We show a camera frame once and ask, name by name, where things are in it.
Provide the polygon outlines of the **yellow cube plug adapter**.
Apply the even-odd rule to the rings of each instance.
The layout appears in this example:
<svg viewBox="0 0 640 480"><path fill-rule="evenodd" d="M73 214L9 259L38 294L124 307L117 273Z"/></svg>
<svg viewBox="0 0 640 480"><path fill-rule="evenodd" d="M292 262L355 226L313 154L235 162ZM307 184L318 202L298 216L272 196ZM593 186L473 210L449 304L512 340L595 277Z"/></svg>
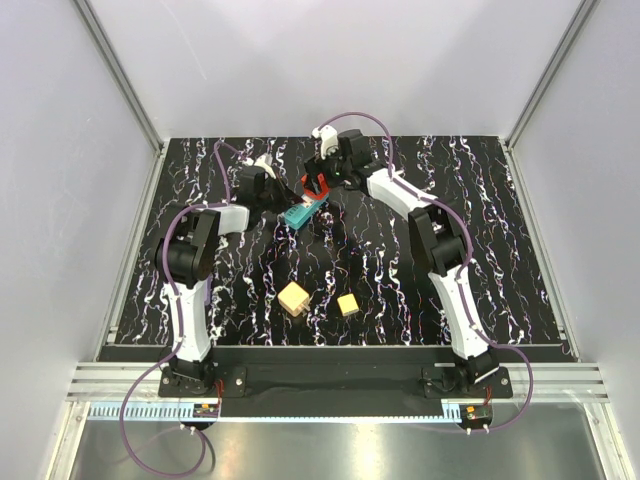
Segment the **yellow cube plug adapter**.
<svg viewBox="0 0 640 480"><path fill-rule="evenodd" d="M359 305L353 294L347 294L339 297L337 299L337 304L343 317L348 317L359 311Z"/></svg>

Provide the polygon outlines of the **teal power strip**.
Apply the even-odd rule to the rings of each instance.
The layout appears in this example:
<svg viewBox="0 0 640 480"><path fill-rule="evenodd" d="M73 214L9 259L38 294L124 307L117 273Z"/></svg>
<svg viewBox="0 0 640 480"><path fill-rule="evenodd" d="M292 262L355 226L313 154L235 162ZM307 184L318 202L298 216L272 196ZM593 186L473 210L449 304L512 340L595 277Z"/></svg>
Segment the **teal power strip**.
<svg viewBox="0 0 640 480"><path fill-rule="evenodd" d="M303 195L302 203L292 206L284 213L285 224L291 229L300 230L326 202L326 199L326 196L317 199Z"/></svg>

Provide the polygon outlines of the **purple power strip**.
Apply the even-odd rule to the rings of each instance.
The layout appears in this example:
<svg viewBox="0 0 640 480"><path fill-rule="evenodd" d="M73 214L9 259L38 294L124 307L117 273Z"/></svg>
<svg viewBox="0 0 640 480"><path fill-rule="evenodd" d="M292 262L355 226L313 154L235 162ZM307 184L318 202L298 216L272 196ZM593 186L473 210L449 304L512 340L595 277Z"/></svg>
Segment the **purple power strip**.
<svg viewBox="0 0 640 480"><path fill-rule="evenodd" d="M204 287L203 287L203 291L204 291L204 306L207 307L211 304L211 287L212 284L212 278L208 277L205 282L204 282Z"/></svg>

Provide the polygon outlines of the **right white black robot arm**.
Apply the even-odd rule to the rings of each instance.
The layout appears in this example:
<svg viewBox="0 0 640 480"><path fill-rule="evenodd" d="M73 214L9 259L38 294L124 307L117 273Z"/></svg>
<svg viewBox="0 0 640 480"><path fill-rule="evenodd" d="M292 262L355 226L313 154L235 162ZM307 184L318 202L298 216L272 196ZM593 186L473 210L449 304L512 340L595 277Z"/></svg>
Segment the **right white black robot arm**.
<svg viewBox="0 0 640 480"><path fill-rule="evenodd" d="M361 131L340 133L325 125L315 128L312 138L319 152L305 163L305 192L358 190L407 221L414 264L426 271L444 309L455 356L455 387L466 396L480 394L499 362L470 287L472 241L466 223L451 206L405 180L394 166L375 160Z"/></svg>

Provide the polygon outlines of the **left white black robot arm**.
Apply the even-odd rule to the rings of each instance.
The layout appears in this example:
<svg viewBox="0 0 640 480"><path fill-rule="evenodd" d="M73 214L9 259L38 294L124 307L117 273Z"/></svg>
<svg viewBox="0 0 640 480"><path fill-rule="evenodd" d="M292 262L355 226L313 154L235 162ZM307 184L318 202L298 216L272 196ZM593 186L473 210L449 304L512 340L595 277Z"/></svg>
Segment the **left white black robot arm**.
<svg viewBox="0 0 640 480"><path fill-rule="evenodd" d="M160 361L166 383L181 383L196 396L215 386L206 308L219 239L251 230L266 212L282 214L302 203L281 176L249 166L240 175L234 202L170 206L153 250L172 322L171 353Z"/></svg>

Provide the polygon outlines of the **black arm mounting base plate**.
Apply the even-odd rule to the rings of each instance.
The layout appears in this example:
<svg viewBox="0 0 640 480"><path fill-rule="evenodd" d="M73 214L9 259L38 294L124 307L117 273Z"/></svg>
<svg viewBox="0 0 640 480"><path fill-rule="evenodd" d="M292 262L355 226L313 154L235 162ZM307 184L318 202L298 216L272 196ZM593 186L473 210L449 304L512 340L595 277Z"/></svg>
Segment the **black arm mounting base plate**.
<svg viewBox="0 0 640 480"><path fill-rule="evenodd" d="M562 344L495 355L499 370L478 385L448 347L216 347L205 374L227 417L423 416L447 400L522 400L544 365L574 360Z"/></svg>

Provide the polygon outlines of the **red cube socket adapter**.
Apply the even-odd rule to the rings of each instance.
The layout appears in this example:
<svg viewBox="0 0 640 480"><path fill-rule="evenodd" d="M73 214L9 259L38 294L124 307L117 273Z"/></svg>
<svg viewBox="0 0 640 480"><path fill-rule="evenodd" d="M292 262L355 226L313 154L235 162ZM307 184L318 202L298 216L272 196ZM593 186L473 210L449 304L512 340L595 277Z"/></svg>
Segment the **red cube socket adapter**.
<svg viewBox="0 0 640 480"><path fill-rule="evenodd" d="M302 185L304 193L313 200L324 199L330 191L330 188L322 173L317 175L304 175L302 177Z"/></svg>

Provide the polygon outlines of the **beige cube plug adapter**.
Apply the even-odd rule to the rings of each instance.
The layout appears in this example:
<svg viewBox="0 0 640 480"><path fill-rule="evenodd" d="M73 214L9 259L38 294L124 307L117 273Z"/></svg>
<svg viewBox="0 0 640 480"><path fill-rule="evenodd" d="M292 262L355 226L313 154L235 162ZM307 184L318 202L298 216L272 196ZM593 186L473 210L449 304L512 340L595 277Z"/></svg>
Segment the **beige cube plug adapter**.
<svg viewBox="0 0 640 480"><path fill-rule="evenodd" d="M290 282L281 290L277 299L284 310L292 317L297 317L309 309L310 295L296 282Z"/></svg>

